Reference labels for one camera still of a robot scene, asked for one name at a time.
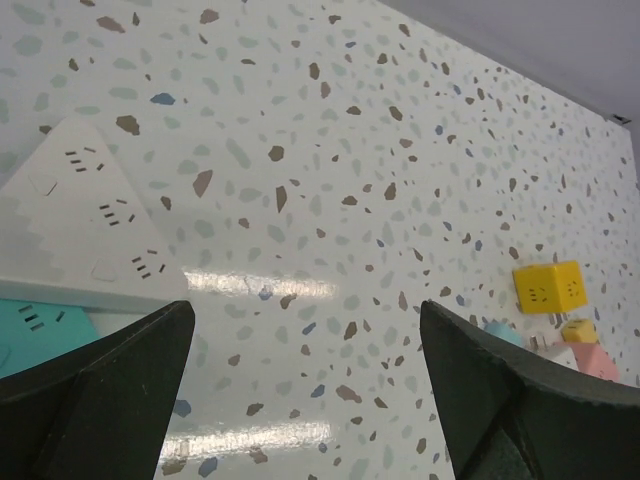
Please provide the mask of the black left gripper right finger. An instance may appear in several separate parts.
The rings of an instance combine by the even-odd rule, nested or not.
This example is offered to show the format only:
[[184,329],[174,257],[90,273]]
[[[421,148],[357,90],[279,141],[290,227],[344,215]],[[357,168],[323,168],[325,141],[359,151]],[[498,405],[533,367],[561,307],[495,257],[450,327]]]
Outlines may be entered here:
[[422,303],[420,335],[458,479],[636,479],[639,391]]

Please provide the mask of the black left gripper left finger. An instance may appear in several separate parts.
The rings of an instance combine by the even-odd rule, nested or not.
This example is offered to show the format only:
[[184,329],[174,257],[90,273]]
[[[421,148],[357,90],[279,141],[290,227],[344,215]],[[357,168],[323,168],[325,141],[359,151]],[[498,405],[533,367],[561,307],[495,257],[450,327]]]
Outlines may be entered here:
[[195,327],[186,300],[1,381],[4,479],[151,479]]

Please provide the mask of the white cartoon sticker adapter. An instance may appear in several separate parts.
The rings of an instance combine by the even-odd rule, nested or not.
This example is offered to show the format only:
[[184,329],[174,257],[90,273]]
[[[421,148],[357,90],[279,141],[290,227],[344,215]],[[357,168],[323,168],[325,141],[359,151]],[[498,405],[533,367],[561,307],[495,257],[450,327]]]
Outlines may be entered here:
[[529,348],[541,358],[574,371],[579,370],[573,349],[564,343],[548,343],[543,335],[536,334],[529,338]]

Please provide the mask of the pink cube socket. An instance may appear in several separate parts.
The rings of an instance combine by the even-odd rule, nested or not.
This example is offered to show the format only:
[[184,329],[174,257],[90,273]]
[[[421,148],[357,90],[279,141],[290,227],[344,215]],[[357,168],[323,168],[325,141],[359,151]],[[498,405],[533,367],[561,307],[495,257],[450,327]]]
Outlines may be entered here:
[[620,375],[616,364],[598,343],[568,343],[578,370],[584,374],[607,381],[618,382]]

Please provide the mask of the light blue triangular item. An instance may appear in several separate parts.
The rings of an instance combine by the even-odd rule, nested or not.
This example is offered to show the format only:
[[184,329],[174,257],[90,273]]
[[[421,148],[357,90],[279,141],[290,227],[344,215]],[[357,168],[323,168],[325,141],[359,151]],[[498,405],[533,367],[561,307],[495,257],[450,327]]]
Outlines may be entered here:
[[1,300],[1,377],[30,369],[100,338],[81,307]]

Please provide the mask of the yellow charger plug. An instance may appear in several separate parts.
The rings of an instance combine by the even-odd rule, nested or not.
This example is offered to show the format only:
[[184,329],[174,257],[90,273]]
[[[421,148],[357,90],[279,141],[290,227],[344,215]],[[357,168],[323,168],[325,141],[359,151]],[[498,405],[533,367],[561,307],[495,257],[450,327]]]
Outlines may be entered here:
[[573,319],[561,330],[562,338],[567,343],[597,344],[599,336],[593,322],[589,319]]

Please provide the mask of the yellow cube socket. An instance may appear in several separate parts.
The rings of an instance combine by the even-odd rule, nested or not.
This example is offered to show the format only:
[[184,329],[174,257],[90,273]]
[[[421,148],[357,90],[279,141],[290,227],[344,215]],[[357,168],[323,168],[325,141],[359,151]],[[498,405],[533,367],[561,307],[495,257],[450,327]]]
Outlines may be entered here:
[[524,314],[567,313],[588,304],[577,261],[535,264],[512,272]]

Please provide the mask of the white socket adapter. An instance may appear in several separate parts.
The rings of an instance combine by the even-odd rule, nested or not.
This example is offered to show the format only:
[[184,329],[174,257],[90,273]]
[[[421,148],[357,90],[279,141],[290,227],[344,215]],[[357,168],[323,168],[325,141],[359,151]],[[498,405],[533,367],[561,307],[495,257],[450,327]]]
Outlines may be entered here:
[[150,312],[186,277],[91,124],[70,117],[1,187],[1,295]]

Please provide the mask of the light cyan charger plug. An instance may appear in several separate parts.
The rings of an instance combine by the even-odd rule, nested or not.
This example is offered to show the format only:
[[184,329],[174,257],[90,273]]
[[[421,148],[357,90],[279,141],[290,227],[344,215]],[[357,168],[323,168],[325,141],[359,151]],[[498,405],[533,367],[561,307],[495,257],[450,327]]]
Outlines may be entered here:
[[492,321],[484,326],[484,331],[520,348],[525,347],[523,337],[506,323]]

